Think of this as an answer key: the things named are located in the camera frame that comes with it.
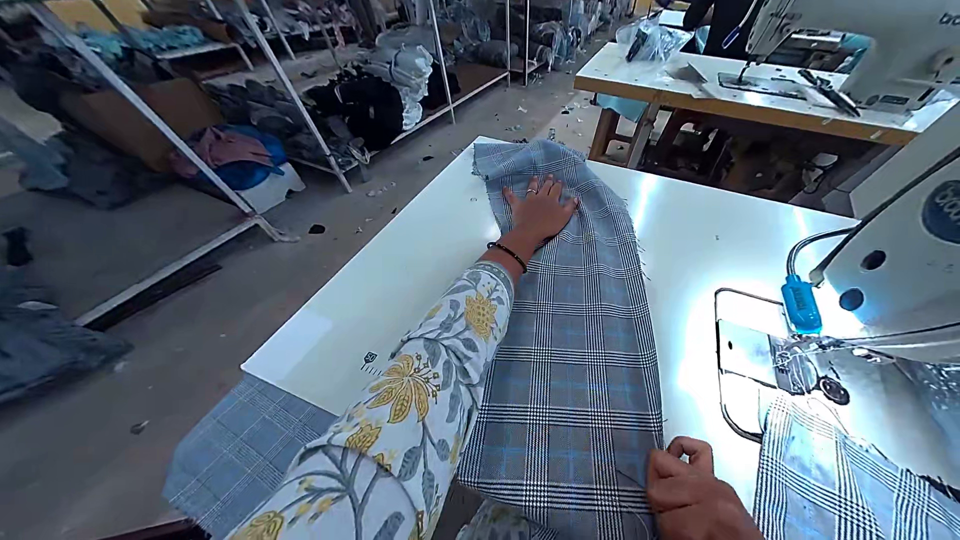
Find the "black bracelet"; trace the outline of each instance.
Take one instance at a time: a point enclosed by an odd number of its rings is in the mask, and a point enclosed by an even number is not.
[[[497,249],[501,249],[501,250],[507,252],[507,254],[510,255],[510,257],[515,258],[515,259],[516,259],[516,262],[519,262],[519,263],[520,263],[520,268],[523,268],[523,272],[522,272],[522,273],[523,273],[523,274],[526,274],[526,273],[527,273],[527,264],[526,264],[525,262],[523,262],[523,259],[522,259],[522,258],[517,257],[517,256],[516,256],[516,253],[514,253],[513,250],[511,250],[510,248],[508,248],[507,246],[505,246],[505,245],[503,245],[503,244],[501,244],[501,243],[499,243],[499,242],[490,242],[490,243],[488,243],[488,244],[487,244],[487,249],[490,249],[490,248],[497,248]]]

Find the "hand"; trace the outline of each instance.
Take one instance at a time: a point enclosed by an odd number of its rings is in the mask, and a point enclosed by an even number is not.
[[[531,178],[526,198],[523,199],[517,197],[509,187],[504,187],[503,196],[514,214],[514,231],[523,233],[538,244],[556,236],[580,204],[576,197],[561,203],[563,191],[564,183],[554,181],[550,174],[546,175],[543,185],[540,185],[538,177]]]
[[[647,501],[665,540],[763,540],[733,488],[713,475],[706,441],[677,437],[666,452],[650,452]]]

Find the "gray plaid fabric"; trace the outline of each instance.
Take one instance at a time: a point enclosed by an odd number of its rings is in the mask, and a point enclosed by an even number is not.
[[[222,538],[274,493],[294,455],[336,417],[254,376],[180,441],[163,497]]]
[[[768,540],[960,537],[960,504],[778,398],[767,413],[754,517]]]
[[[507,335],[459,481],[521,508],[540,536],[649,537],[647,454],[662,448],[660,377],[636,235],[584,156],[548,140],[474,144],[500,228],[500,192],[552,173],[581,205],[516,287]]]

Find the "white tabletop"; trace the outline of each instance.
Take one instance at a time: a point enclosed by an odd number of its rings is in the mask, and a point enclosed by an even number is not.
[[[743,61],[674,53],[666,64],[627,62],[628,48],[617,43],[604,45],[577,73],[574,87],[681,109],[885,144],[906,144],[958,101],[953,99],[934,103],[908,114],[862,110],[861,116],[852,117],[812,90],[806,93],[807,101],[804,101],[720,86],[717,74],[739,74]],[[677,68],[688,64],[696,67],[707,81],[696,83],[672,75]],[[797,73],[798,69],[762,64],[749,67],[746,74],[761,78],[786,77],[808,86]],[[839,87],[847,78],[839,73],[813,72],[830,80],[835,87]]]
[[[660,12],[660,25],[670,28],[682,28],[684,26],[684,15],[686,12],[677,10],[663,10]]]
[[[472,157],[470,147],[448,165],[243,369],[334,414],[352,405],[373,377],[360,370],[366,353],[376,352],[371,365],[382,369],[401,335],[499,236],[483,183],[470,174]],[[790,247],[853,221],[602,163],[589,166],[634,217],[649,277],[664,436],[712,443],[717,475],[750,508],[759,446],[734,434],[720,414],[714,291],[732,287],[778,299]],[[831,243],[823,244],[804,250],[798,266],[825,255]]]

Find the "industrial sewing machine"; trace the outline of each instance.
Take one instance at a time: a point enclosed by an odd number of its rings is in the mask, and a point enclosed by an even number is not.
[[[789,278],[782,303],[717,292],[721,407],[738,434],[759,441],[762,403],[786,391],[898,464],[960,485],[960,147],[931,143],[960,145],[958,118],[888,163],[900,188],[859,224],[791,250],[840,238],[804,261],[809,296],[792,298]]]
[[[957,0],[764,0],[747,44],[750,61],[766,61],[798,30],[838,30],[873,39],[838,88],[861,108],[916,110],[960,75]]]

